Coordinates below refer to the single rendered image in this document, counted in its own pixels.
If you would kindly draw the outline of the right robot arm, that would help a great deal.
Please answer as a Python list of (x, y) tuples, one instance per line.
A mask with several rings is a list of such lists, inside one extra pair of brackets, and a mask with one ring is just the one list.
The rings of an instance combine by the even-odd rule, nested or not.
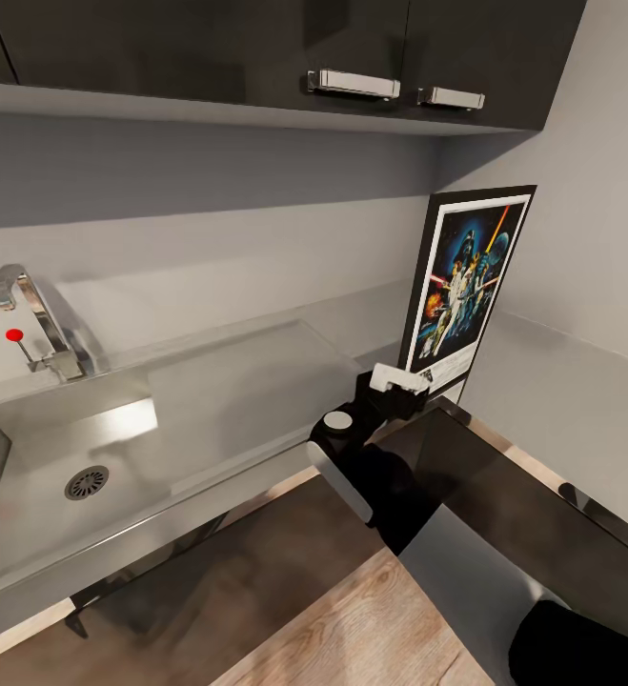
[(573, 612), (367, 443), (390, 415), (422, 414), (429, 381), (378, 362), (355, 401), (319, 419), (307, 457), (437, 607), (496, 686), (628, 686), (628, 636)]

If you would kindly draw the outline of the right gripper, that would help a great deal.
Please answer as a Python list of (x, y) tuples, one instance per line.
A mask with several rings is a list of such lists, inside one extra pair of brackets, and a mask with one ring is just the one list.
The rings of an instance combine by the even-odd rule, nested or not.
[(356, 378), (355, 399), (366, 399), (375, 405), (381, 417), (382, 426), (390, 415), (408, 422), (412, 414), (422, 414), (430, 387), (421, 393), (394, 385), (391, 390), (380, 392), (370, 388), (370, 373), (359, 374)]

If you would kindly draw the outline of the poster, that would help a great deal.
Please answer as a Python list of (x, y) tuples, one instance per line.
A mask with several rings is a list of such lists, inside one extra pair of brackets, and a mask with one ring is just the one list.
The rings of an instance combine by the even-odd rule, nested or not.
[(430, 194), (397, 364), (428, 396), (470, 373), (536, 190)]

